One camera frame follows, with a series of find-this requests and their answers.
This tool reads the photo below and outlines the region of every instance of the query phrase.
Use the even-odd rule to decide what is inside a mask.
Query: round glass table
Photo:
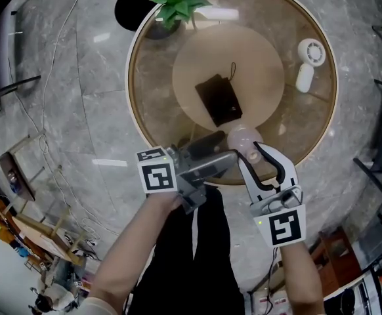
[[[126,92],[137,129],[149,146],[183,144],[243,123],[294,164],[324,136],[337,100],[338,78],[330,44],[314,17],[296,0],[208,0],[216,12],[195,13],[159,39],[158,7],[144,19],[130,48]],[[326,60],[314,69],[308,93],[295,88],[298,44],[323,44]],[[214,75],[230,80],[242,116],[216,126],[196,85]],[[225,141],[221,150],[227,150]],[[261,180],[274,176],[265,161],[253,165]],[[244,184],[238,166],[214,184]]]

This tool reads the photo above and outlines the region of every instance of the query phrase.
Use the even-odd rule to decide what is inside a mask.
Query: small white fan
[[[304,39],[297,46],[297,53],[303,64],[297,75],[296,89],[306,93],[309,91],[314,77],[314,68],[325,62],[325,48],[321,42],[315,39]]]

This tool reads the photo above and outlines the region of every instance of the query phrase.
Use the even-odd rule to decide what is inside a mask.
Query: marble floor
[[[64,193],[78,223],[92,227],[101,238],[96,252],[103,257],[144,199],[133,153],[146,146],[131,121],[124,91],[126,55],[134,34],[117,24],[116,0],[79,0],[58,42],[42,113],[55,41],[74,1],[14,0],[18,8],[14,29],[22,33],[9,36],[12,76],[41,74],[42,79],[3,97],[0,154],[34,133],[34,125],[41,128],[43,117],[49,145],[45,157],[52,168],[62,165],[70,186],[56,175],[62,191],[50,181],[38,191],[27,213],[46,213],[47,220],[55,222],[64,209]],[[353,207],[369,211],[379,201],[352,158],[369,156],[380,108],[381,95],[373,78],[382,79],[382,41],[371,24],[382,24],[382,0],[299,1],[328,35],[340,86],[325,139],[297,169],[307,205],[308,243],[312,243],[319,230],[341,223]],[[103,33],[109,38],[97,41]],[[97,165],[96,159],[125,160],[128,166]],[[44,165],[38,141],[24,148],[18,160],[27,177],[32,177]],[[271,251],[251,220],[245,188],[221,191],[232,237],[232,266],[239,285],[247,289],[266,274]],[[73,217],[64,227],[72,234],[79,232]]]

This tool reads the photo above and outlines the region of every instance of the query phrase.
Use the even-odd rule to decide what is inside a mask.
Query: black plant pot
[[[115,18],[119,25],[126,30],[136,32],[146,15],[156,6],[149,0],[117,0],[115,5]],[[163,39],[170,36],[180,26],[180,21],[174,23],[170,30],[164,28],[160,22],[155,22],[148,30],[146,37],[150,39]]]

